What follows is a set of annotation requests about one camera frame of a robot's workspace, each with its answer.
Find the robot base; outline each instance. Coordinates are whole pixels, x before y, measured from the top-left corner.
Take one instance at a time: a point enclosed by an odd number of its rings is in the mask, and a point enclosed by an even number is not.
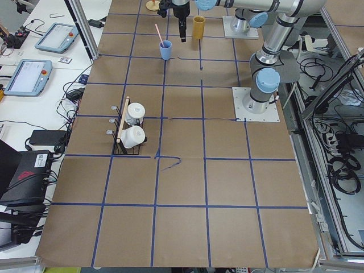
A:
[[[237,121],[259,121],[259,122],[279,122],[277,107],[275,104],[269,104],[267,110],[262,114],[249,112],[243,106],[243,98],[250,92],[251,88],[233,87],[235,117]]]
[[[222,21],[224,23],[225,38],[236,39],[259,39],[258,30],[251,27],[248,32],[235,32],[231,29],[230,24],[234,20],[233,16],[223,16]]]

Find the white cup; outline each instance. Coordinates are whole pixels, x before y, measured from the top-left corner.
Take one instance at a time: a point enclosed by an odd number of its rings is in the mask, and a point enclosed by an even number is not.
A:
[[[146,110],[143,105],[133,102],[126,110],[125,122],[129,125],[140,125],[143,123]]]
[[[144,130],[139,126],[132,126],[121,132],[121,141],[127,149],[143,143],[145,138]]]

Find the yellow cup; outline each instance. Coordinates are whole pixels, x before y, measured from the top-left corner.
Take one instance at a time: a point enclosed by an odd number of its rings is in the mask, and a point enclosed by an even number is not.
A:
[[[204,28],[205,28],[205,17],[203,16],[195,16],[193,18],[193,29],[192,29],[192,37],[195,39],[202,39],[204,36]]]

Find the blue cup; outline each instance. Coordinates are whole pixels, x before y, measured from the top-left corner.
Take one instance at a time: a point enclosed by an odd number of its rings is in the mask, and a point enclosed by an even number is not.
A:
[[[167,61],[171,58],[172,42],[168,41],[168,40],[164,40],[163,45],[164,45],[164,47],[162,47],[162,43],[159,43],[160,54],[162,56],[162,59]]]

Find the red logo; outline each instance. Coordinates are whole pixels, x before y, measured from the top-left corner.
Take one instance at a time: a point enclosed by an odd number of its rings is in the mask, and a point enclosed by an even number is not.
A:
[[[35,173],[30,171],[24,171],[18,176],[18,180],[22,180],[24,178],[27,178],[28,176],[34,175]]]

